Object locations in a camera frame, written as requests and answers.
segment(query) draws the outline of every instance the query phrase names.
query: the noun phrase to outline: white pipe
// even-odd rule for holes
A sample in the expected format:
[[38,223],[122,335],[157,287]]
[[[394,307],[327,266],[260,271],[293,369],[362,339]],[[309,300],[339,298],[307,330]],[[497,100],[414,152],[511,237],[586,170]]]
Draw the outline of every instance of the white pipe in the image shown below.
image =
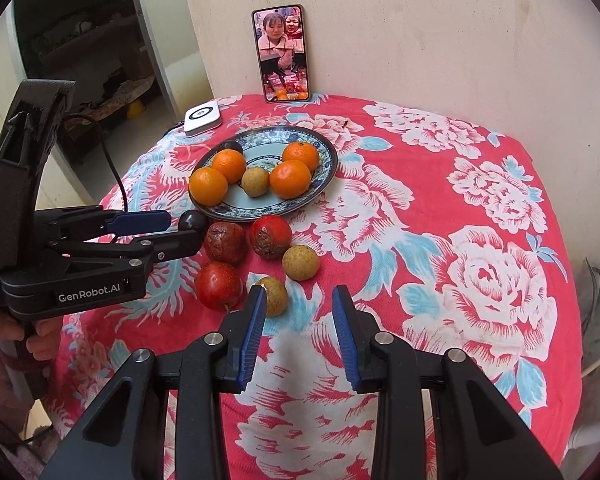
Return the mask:
[[600,422],[580,426],[571,433],[569,437],[568,449],[577,449],[579,447],[590,446],[600,442]]

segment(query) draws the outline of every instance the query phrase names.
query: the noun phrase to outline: plate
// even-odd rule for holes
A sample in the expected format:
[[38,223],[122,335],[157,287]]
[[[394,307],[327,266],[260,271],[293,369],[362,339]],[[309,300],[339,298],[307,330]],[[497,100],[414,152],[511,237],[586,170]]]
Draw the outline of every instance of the plate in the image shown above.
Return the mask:
[[[247,168],[260,167],[271,172],[282,162],[282,151],[292,142],[308,142],[320,155],[320,166],[314,171],[309,189],[291,200],[282,200],[272,190],[263,196],[251,198],[238,184],[229,185],[229,191],[216,206],[200,205],[189,193],[196,208],[205,215],[228,222],[253,222],[264,215],[285,215],[308,204],[330,183],[338,165],[333,145],[321,134],[299,126],[263,126],[247,130],[226,140],[235,140],[242,146]],[[220,147],[216,146],[203,156],[193,171],[210,167]]]

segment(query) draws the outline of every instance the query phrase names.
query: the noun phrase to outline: black round fruit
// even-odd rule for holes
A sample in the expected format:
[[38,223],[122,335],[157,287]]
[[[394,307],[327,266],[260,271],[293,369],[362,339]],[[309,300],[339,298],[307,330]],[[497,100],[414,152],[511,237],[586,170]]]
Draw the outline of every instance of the black round fruit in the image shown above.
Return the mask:
[[180,215],[178,231],[200,231],[206,233],[209,228],[209,218],[197,209],[189,209]]
[[218,151],[219,150],[235,150],[236,152],[242,153],[242,146],[235,140],[226,140],[218,145]]

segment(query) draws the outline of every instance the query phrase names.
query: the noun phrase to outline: tablecloth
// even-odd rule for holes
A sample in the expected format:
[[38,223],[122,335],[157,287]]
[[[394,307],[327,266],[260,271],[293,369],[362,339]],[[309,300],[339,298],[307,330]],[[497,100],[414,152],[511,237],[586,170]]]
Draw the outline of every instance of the tablecloth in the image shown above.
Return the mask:
[[[197,161],[248,128],[304,126],[338,153],[330,185],[287,218],[294,243],[321,256],[316,279],[285,281],[279,262],[254,253],[238,268],[248,285],[265,275],[285,281],[290,304],[267,319],[247,390],[223,396],[232,478],[368,478],[377,398],[355,395],[345,378],[330,305],[341,283],[358,309],[414,348],[463,348],[560,462],[580,400],[580,322],[557,220],[520,143],[465,120],[340,96],[218,104],[220,127],[191,139],[173,130],[128,170],[130,210],[167,209],[175,229],[192,207]],[[102,204],[122,209],[118,190]],[[219,326],[222,313],[194,293],[206,261],[202,251],[157,264],[144,299],[66,317],[45,399],[61,434],[134,349],[175,351]],[[172,397],[165,478],[174,414]],[[426,427],[433,478],[429,409]]]

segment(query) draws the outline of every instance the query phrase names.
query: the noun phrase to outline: small yellow-brown fruit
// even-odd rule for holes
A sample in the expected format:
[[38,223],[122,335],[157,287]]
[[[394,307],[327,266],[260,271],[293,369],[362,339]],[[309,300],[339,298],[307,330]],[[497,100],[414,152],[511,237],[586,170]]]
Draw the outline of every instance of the small yellow-brown fruit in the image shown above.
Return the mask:
[[249,168],[242,176],[242,189],[251,198],[264,195],[269,189],[269,172],[264,168]]
[[320,269],[320,256],[311,247],[295,245],[282,256],[282,268],[285,274],[296,282],[314,277]]
[[284,283],[272,276],[266,276],[260,278],[255,285],[260,285],[267,291],[267,317],[279,316],[286,310],[289,296]]

